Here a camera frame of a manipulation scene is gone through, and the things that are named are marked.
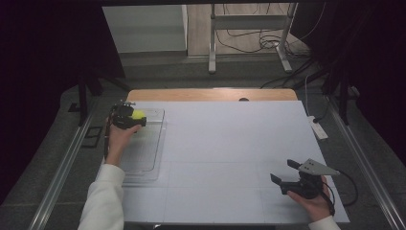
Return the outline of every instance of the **human hand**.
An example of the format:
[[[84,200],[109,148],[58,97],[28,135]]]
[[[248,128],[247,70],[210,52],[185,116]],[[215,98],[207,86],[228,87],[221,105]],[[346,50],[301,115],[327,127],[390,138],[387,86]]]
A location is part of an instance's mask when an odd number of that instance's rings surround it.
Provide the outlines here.
[[[129,143],[129,139],[134,132],[139,130],[141,125],[133,126],[128,129],[121,129],[114,125],[110,126],[110,135],[108,141],[108,154],[105,159],[105,164],[120,165],[120,159],[125,147]]]
[[[323,175],[322,180],[324,183],[327,183],[327,180]],[[323,192],[329,197],[326,184],[323,185]],[[317,195],[317,197],[313,199],[306,199],[291,191],[288,191],[287,194],[307,210],[307,213],[313,222],[330,216],[328,204],[320,195]]]

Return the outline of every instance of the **metal stand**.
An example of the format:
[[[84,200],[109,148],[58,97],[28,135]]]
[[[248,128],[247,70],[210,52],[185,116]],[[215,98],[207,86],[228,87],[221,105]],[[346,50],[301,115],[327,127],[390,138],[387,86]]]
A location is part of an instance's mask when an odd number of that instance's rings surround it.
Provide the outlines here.
[[[98,69],[91,69],[87,72],[82,72],[79,74],[79,111],[80,111],[80,120],[79,120],[79,127],[81,127],[84,121],[87,118],[87,95],[86,95],[86,86],[89,88],[90,93],[93,96],[100,96],[102,94],[102,85],[99,82],[98,78],[105,79],[110,81],[111,83],[117,85],[118,87],[122,88],[125,92],[130,92],[131,88],[122,83],[121,81],[111,78],[104,72]]]
[[[284,71],[291,73],[292,67],[286,58],[284,43],[292,24],[296,5],[296,3],[291,4],[287,15],[215,15],[214,4],[212,4],[209,73],[215,73],[215,30],[283,30],[276,50]]]

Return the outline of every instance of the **dark background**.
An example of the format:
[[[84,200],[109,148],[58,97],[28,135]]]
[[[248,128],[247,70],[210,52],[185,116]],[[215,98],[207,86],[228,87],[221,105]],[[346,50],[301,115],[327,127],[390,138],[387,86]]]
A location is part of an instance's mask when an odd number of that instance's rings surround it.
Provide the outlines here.
[[[124,71],[101,6],[12,3],[0,9],[3,202],[54,122],[60,95],[78,84],[79,74],[97,68],[123,78]]]
[[[300,3],[291,33],[307,35],[319,19],[324,3]],[[372,8],[372,16],[358,31],[339,74],[346,72],[360,97],[357,105],[363,115],[406,165],[406,2],[354,1],[326,4],[319,25],[304,39],[323,64],[342,52],[349,34],[362,13]]]

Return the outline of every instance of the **gray floor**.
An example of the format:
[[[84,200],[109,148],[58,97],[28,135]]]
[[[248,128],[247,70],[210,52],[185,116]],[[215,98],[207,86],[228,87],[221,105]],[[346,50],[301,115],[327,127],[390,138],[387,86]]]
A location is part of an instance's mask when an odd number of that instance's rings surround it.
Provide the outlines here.
[[[136,64],[138,57],[123,58],[127,79],[124,80],[133,88],[213,88],[213,87],[254,87],[259,88],[265,82],[286,74],[276,56],[268,57],[221,57],[215,75],[207,73],[207,60],[185,57],[161,57],[157,62]],[[298,68],[304,59],[292,60]],[[299,76],[315,71],[317,66]],[[103,95],[99,97],[96,113],[91,126],[101,127],[110,106],[126,98],[126,92],[102,80]],[[323,80],[312,82],[307,88],[307,103],[310,115],[322,116],[327,101],[321,95],[319,87]],[[280,81],[267,85],[276,87]],[[30,166],[14,186],[6,201],[0,207],[0,229],[27,229],[33,215],[55,174],[59,162],[65,154],[77,130],[78,113],[67,112],[71,103],[78,102],[77,88],[67,90],[61,97],[60,110],[47,137],[38,149]],[[305,91],[297,91],[300,100],[305,103]],[[399,212],[406,216],[406,169],[395,154],[374,131],[356,108],[354,101],[349,102],[350,126],[359,142],[366,150],[368,158],[382,179],[386,189],[394,200]],[[319,142],[327,163],[335,169],[349,173],[359,189],[358,202],[346,210],[350,224],[342,224],[342,229],[391,229],[379,204],[354,161],[350,148],[345,142],[338,126],[330,113],[320,124],[329,138]],[[72,166],[63,189],[58,197],[54,211],[49,217],[46,229],[76,229],[86,199],[88,186],[94,181],[102,161],[102,140],[95,149],[82,148]],[[335,179],[340,197],[344,202],[350,201],[353,189],[345,177]],[[278,226],[277,229],[307,229],[305,225]]]

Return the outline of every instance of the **white sleeve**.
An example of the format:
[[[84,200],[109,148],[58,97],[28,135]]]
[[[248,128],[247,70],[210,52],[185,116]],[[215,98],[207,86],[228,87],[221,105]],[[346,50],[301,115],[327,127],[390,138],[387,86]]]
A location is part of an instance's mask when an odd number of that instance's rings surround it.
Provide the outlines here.
[[[332,216],[308,224],[311,230],[340,230]]]
[[[103,164],[96,181],[87,194],[79,229],[117,229],[124,228],[122,169]]]

